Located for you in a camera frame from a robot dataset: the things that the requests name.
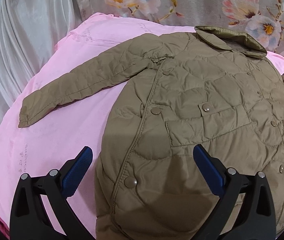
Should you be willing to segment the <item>olive quilted puffer jacket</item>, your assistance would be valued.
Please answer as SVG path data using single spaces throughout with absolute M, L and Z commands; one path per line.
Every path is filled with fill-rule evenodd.
M 123 83 L 95 172 L 98 239 L 190 239 L 217 197 L 192 152 L 266 174 L 284 230 L 284 74 L 243 32 L 143 34 L 106 50 L 22 102 L 19 127 Z

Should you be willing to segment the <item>pink quilt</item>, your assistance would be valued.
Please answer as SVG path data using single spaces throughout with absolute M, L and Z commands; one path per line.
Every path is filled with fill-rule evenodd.
M 109 112 L 123 85 L 58 109 L 32 127 L 19 128 L 24 97 L 131 38 L 145 33 L 162 35 L 192 31 L 192 26 L 161 25 L 96 13 L 58 42 L 52 58 L 31 78 L 0 125 L 0 231 L 5 236 L 9 235 L 11 205 L 20 176 L 23 173 L 35 177 L 45 175 L 74 158 L 84 146 L 98 155 Z

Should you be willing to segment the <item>white satin curtain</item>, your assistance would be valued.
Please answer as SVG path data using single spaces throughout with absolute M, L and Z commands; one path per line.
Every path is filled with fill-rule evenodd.
M 80 23 L 76 0 L 0 0 L 0 124 L 57 42 Z

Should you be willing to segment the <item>grey floral bed sheet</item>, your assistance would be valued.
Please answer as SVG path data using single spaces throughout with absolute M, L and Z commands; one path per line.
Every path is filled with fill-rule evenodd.
M 249 33 L 284 57 L 284 0 L 76 0 L 86 20 L 96 12 L 163 25 L 214 25 Z

